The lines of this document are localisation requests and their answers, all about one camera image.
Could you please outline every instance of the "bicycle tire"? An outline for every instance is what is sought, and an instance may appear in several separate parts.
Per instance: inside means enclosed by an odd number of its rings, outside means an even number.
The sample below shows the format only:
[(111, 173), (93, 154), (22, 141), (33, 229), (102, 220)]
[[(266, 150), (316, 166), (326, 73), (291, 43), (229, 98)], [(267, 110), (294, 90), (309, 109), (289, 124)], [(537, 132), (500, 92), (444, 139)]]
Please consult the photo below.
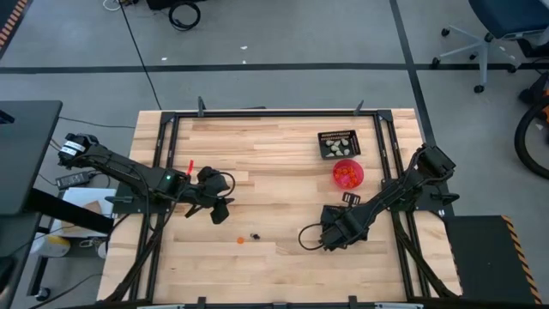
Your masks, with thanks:
[(530, 107), (530, 109), (522, 116), (521, 121), (518, 123), (515, 131), (515, 151), (522, 164), (535, 174), (549, 179), (549, 170), (539, 165), (536, 162), (528, 149), (526, 148), (526, 132), (530, 123), (536, 118), (536, 116), (546, 107), (549, 106), (549, 98), (540, 100), (539, 103)]

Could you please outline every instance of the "red bowl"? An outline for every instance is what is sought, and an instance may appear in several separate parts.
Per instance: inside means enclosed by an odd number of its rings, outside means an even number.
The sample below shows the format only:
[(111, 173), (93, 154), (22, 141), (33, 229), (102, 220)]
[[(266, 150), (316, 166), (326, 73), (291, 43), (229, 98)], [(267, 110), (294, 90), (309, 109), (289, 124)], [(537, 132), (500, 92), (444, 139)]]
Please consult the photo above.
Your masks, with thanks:
[(336, 184), (342, 189), (353, 189), (362, 184), (364, 170), (353, 160), (341, 160), (334, 165), (332, 175)]

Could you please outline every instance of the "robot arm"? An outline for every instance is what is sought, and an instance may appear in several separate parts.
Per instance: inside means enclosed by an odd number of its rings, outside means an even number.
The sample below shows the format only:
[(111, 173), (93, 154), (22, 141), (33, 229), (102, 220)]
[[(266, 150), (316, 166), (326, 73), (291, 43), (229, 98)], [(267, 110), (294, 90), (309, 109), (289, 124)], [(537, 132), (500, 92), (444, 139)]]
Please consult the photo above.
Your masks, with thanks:
[(230, 189), (222, 172), (204, 167), (197, 175), (198, 183), (193, 185), (190, 175), (171, 168), (144, 166), (112, 152), (99, 144), (95, 136), (68, 134), (66, 140), (58, 153), (60, 166), (92, 167), (129, 185), (140, 197), (190, 203), (193, 206), (187, 217), (199, 209), (209, 208), (214, 208), (211, 213), (214, 224), (222, 223), (229, 216), (226, 206), (233, 199), (218, 196)]
[(410, 166), (367, 203), (346, 193), (347, 207), (324, 206), (321, 214), (324, 250), (345, 249), (358, 240), (367, 240), (369, 226), (382, 211), (409, 211), (419, 198), (423, 185), (440, 185), (454, 173), (455, 164), (438, 147), (423, 145), (412, 156)]

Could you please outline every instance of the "black cable coil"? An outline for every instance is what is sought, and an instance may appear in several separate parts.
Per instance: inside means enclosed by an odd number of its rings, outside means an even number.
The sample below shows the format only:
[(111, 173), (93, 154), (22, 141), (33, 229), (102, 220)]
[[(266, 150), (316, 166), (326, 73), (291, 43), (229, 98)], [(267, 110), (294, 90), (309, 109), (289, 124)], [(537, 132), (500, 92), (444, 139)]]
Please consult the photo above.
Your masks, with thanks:
[[(196, 12), (196, 19), (191, 24), (183, 24), (179, 19), (173, 18), (173, 12), (175, 12), (175, 10), (180, 6), (185, 6), (185, 5), (195, 10)], [(198, 25), (198, 23), (200, 22), (201, 13), (200, 13), (200, 9), (195, 3), (191, 1), (179, 1), (174, 3), (171, 6), (170, 12), (168, 13), (168, 17), (170, 18), (170, 23), (172, 24), (173, 28), (175, 28), (178, 31), (189, 31), (192, 28), (194, 28), (196, 25)]]

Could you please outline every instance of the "chair leg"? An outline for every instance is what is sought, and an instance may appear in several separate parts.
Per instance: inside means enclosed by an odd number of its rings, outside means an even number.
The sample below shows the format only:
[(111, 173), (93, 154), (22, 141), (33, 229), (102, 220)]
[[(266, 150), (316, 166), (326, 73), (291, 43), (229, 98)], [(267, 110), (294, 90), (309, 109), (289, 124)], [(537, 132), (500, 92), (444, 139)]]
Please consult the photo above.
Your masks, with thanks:
[(440, 54), (440, 58), (444, 58), (444, 57), (448, 57), (448, 56), (452, 56), (452, 55), (456, 55), (458, 53), (462, 53), (462, 52), (470, 52), (470, 51), (474, 51), (476, 49), (478, 49), (479, 47), (482, 46), (482, 42), (476, 42), (472, 45), (468, 45), (468, 46), (465, 46), (465, 47), (462, 47), (462, 48), (458, 48), (456, 50), (453, 50), (453, 51), (448, 51), (448, 52), (445, 52), (444, 54)]
[(482, 38), (479, 38), (478, 36), (476, 35), (472, 35), (470, 33), (468, 33), (467, 31), (465, 30), (461, 30), (460, 28), (456, 27), (456, 26), (452, 26), (452, 25), (448, 25), (448, 27), (454, 31), (457, 31), (458, 33), (461, 33), (463, 35), (465, 35), (466, 37), (469, 37), (471, 39), (474, 39), (474, 40), (483, 40)]
[(484, 86), (488, 82), (488, 44), (483, 44), (479, 50), (479, 66), (480, 66), (480, 85), (474, 87), (474, 92), (480, 94), (484, 91)]
[(505, 51), (505, 48), (503, 48), (502, 46), (500, 45), (490, 45), (490, 50), (491, 51), (495, 51), (497, 53), (499, 53), (500, 55), (503, 55), (504, 57), (507, 58), (507, 60), (509, 61), (510, 64), (512, 64), (514, 66), (514, 70), (510, 70), (511, 73), (515, 73), (516, 71), (516, 68), (518, 68), (519, 66), (521, 66), (521, 62), (518, 61), (515, 56), (513, 55), (510, 55), (508, 54), (506, 51)]

